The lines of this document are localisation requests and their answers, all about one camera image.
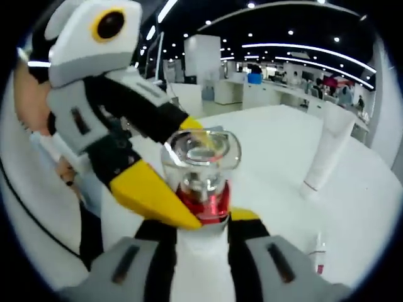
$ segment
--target led strip light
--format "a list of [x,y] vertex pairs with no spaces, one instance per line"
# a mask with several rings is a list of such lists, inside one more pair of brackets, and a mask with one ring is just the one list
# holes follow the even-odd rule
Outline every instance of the led strip light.
[[354,80],[356,80],[357,82],[362,83],[363,85],[365,85],[366,87],[370,88],[370,89],[374,89],[374,87],[371,84],[368,84],[367,82],[336,68],[327,66],[327,65],[323,65],[323,64],[319,64],[319,63],[315,63],[315,62],[311,62],[311,61],[306,61],[306,60],[300,60],[300,59],[294,59],[294,58],[286,58],[286,57],[275,57],[276,60],[284,60],[284,61],[294,61],[294,62],[300,62],[300,63],[305,63],[305,64],[310,64],[310,65],[314,65],[314,66],[318,66],[318,67],[322,67],[322,68],[326,68],[329,70],[333,70],[336,72],[339,72],[340,74],[344,74],[345,76],[348,76]]
[[174,7],[174,5],[177,2],[178,0],[168,0],[168,2],[165,4],[161,12],[158,14],[158,23],[164,21],[166,15],[169,13],[169,11]]
[[328,53],[329,55],[335,55],[339,58],[349,60],[352,63],[358,64],[359,66],[362,66],[365,69],[368,69],[370,72],[373,72],[374,74],[377,72],[374,68],[372,68],[369,65],[364,64],[363,62],[360,62],[359,60],[356,60],[347,55],[343,55],[338,52],[333,52],[332,50],[328,50],[328,49],[324,49],[324,48],[307,46],[307,45],[299,45],[299,44],[287,44],[287,43],[258,43],[258,44],[242,45],[242,48],[252,48],[252,47],[293,47],[293,48],[315,50],[316,52],[324,52],[324,53]]
[[154,34],[156,33],[156,27],[153,25],[147,35],[147,38],[145,38],[147,41],[151,40]]

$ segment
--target black ceiling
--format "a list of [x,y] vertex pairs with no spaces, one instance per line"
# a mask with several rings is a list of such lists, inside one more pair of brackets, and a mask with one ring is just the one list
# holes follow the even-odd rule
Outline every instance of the black ceiling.
[[[264,56],[268,61],[275,56],[289,57],[287,52],[303,51],[283,47],[242,48],[243,44],[249,43],[309,45],[342,53],[366,64],[373,55],[374,39],[373,30],[368,24],[369,18],[360,21],[361,16],[365,14],[365,7],[360,4],[362,1],[327,1],[327,3],[356,11],[359,16],[325,6],[306,5],[304,3],[307,1],[302,1],[300,4],[294,5],[248,9],[245,13],[227,18],[201,31],[198,30],[205,26],[206,20],[213,21],[229,13],[245,9],[248,2],[259,5],[276,1],[178,0],[164,21],[158,24],[156,16],[166,1],[162,2],[156,13],[144,23],[142,28],[143,36],[146,36],[152,25],[157,25],[157,31],[165,32],[164,49],[167,52],[163,54],[164,59],[182,57],[185,33],[189,36],[199,33],[226,39],[227,43],[222,43],[222,47],[225,48],[222,57],[231,57],[231,54],[234,53],[234,57],[239,61],[244,60],[244,56],[248,52],[251,55]],[[294,34],[289,35],[289,30],[293,30]],[[339,43],[334,41],[335,36],[340,38]],[[304,52],[307,52],[311,58],[316,56],[318,59],[315,62],[317,63],[342,69],[356,77],[361,77],[364,71],[364,68],[359,65],[333,55],[313,51]],[[372,77],[369,81],[372,85],[375,82],[374,78]]]

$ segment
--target white table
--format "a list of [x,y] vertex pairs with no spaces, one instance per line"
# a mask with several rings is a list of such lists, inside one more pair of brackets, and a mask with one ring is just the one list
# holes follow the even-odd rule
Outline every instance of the white table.
[[[299,187],[319,143],[322,121],[287,106],[268,106],[212,116],[205,126],[222,125],[242,145],[242,163],[232,180],[232,204],[256,211],[272,235],[308,252],[319,230],[327,231],[324,277],[354,286],[387,244],[402,206],[403,188],[381,158],[350,138],[341,160],[319,193],[303,200]],[[134,138],[136,151],[162,174],[161,147]],[[105,247],[133,236],[141,217],[104,199]]]

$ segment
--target white cylinder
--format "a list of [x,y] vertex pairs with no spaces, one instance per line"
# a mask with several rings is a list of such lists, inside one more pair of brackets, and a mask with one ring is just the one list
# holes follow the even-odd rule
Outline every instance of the white cylinder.
[[330,102],[325,103],[321,140],[300,188],[304,198],[315,199],[317,192],[327,182],[347,144],[355,121],[353,113]]

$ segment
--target white pillar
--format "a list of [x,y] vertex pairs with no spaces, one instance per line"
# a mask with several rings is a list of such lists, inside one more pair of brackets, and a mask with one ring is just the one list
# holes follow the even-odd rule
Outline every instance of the white pillar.
[[380,38],[374,44],[374,59],[377,92],[367,144],[392,167],[403,134],[403,98],[396,71]]
[[197,76],[197,84],[206,80],[217,81],[221,68],[221,38],[195,35],[184,41],[186,76]]
[[228,61],[227,62],[227,76],[228,78],[232,78],[232,75],[237,72],[237,63],[235,61]]

